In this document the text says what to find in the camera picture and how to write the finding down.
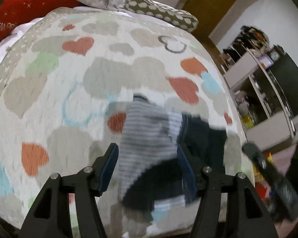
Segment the brown door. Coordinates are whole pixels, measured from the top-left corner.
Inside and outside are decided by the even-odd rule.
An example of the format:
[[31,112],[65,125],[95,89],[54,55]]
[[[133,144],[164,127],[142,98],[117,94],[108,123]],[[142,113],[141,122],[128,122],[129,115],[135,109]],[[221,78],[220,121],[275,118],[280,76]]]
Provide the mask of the brown door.
[[188,0],[184,10],[198,18],[198,28],[194,36],[205,38],[220,22],[236,0]]

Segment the clothing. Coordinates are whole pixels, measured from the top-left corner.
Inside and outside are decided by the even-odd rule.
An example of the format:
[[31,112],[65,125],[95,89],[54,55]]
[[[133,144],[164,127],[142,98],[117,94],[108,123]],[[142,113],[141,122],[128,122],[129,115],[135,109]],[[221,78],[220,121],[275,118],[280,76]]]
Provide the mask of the clothing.
[[184,142],[193,156],[212,169],[223,166],[225,130],[214,130],[199,117],[170,112],[140,96],[127,110],[119,148],[121,201],[145,211],[191,203],[184,199],[177,146]]

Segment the heart-patterned blanket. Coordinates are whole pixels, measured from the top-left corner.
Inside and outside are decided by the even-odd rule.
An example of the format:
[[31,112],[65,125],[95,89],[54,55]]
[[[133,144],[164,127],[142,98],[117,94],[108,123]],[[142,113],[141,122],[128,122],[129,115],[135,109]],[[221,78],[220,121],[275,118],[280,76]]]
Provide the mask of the heart-patterned blanket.
[[[0,216],[20,227],[51,173],[77,173],[119,145],[134,93],[226,129],[228,174],[252,166],[237,112],[210,55],[189,33],[111,11],[59,8],[35,24],[0,65]],[[153,236],[193,224],[198,204],[151,213],[122,207],[114,171],[97,199],[109,237]],[[78,235],[70,195],[74,236]],[[225,215],[222,202],[221,218]]]

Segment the television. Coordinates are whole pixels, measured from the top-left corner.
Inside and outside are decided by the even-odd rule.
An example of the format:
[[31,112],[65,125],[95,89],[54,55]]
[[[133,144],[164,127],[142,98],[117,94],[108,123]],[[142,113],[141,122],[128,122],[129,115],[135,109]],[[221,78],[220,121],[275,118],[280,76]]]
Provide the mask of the television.
[[292,116],[298,115],[298,67],[288,55],[282,55],[269,69],[282,89]]

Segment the green pillow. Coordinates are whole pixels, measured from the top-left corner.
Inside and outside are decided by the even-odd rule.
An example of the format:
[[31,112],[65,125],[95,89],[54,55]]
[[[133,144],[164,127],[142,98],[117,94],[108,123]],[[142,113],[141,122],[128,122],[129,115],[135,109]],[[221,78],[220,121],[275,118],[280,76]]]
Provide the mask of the green pillow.
[[199,23],[198,19],[187,11],[177,10],[153,0],[125,0],[124,9],[156,17],[188,32],[195,30]]

